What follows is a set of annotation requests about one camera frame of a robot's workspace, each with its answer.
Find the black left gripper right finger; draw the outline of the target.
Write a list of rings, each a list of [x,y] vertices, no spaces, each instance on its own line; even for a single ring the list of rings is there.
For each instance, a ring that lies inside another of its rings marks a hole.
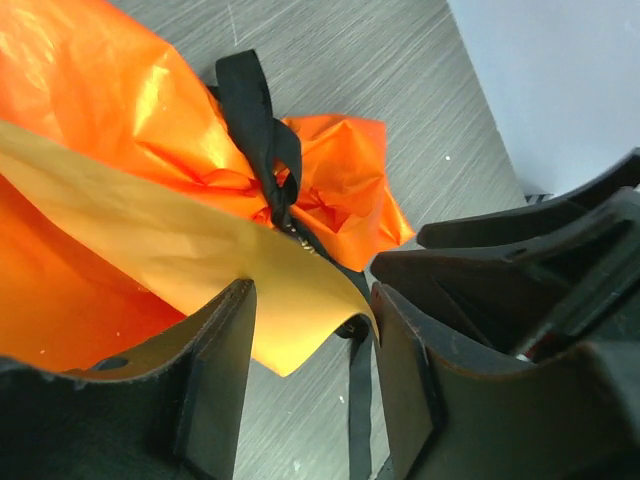
[[[539,364],[484,346],[376,284],[399,479],[635,479],[639,346],[587,341]]]

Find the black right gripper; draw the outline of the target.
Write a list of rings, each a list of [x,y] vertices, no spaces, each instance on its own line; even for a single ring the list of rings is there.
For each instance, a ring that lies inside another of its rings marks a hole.
[[[423,226],[372,272],[426,315],[542,360],[588,337],[637,338],[639,151],[566,195]]]

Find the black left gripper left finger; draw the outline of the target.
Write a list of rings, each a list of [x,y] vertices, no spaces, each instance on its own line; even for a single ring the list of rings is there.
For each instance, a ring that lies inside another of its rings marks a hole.
[[[229,479],[257,293],[232,282],[195,314],[87,370],[1,360],[5,479]]]

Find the orange yellow wrapping paper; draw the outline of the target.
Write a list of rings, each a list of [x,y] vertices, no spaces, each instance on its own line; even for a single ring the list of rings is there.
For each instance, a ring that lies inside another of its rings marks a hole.
[[[84,369],[249,279],[286,376],[368,312],[347,274],[413,234],[383,123],[276,119],[253,51],[217,70],[220,97],[106,1],[2,3],[3,356]]]

